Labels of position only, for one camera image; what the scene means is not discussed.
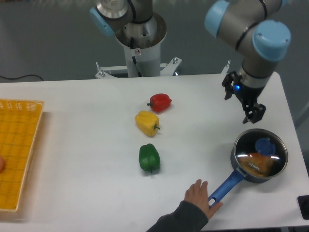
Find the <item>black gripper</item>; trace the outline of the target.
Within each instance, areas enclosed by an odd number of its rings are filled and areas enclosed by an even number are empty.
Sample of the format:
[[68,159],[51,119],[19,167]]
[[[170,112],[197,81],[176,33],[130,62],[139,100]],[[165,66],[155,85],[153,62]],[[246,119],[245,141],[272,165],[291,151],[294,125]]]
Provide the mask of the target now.
[[257,98],[266,86],[265,78],[257,78],[248,74],[238,74],[236,71],[228,73],[222,86],[225,88],[225,100],[233,94],[239,99],[245,112],[243,124],[247,122],[256,123],[260,121],[266,111],[263,104],[258,104]]

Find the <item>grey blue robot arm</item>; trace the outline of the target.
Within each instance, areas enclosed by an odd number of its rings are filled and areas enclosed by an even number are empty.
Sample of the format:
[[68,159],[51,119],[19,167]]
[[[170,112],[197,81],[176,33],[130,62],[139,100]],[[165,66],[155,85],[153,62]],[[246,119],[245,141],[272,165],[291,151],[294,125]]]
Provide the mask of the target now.
[[[224,71],[225,98],[236,96],[245,112],[244,122],[260,121],[266,107],[257,99],[278,62],[288,50],[291,33],[269,19],[284,0],[219,0],[208,10],[204,25],[210,34],[243,55],[238,72]],[[114,35],[125,53],[129,77],[172,75],[177,60],[161,66],[161,43],[167,33],[164,19],[150,0],[99,0],[90,17],[105,35]]]

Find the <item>dark grey sleeve forearm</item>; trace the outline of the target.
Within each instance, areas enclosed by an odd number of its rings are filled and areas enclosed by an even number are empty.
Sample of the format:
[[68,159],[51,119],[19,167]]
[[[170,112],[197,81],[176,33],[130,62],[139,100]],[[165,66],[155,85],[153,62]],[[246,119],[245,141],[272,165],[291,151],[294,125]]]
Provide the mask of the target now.
[[193,203],[181,201],[172,213],[161,216],[148,232],[199,232],[209,222]]

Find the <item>person's hand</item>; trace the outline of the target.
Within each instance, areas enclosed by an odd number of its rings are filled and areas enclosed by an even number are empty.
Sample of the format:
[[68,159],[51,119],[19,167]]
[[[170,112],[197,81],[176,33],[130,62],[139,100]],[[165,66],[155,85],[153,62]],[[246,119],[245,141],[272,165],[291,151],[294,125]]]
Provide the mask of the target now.
[[223,206],[222,202],[218,202],[214,206],[209,206],[208,182],[202,182],[201,179],[198,179],[195,183],[193,183],[185,192],[184,200],[197,206],[208,219],[211,219]]

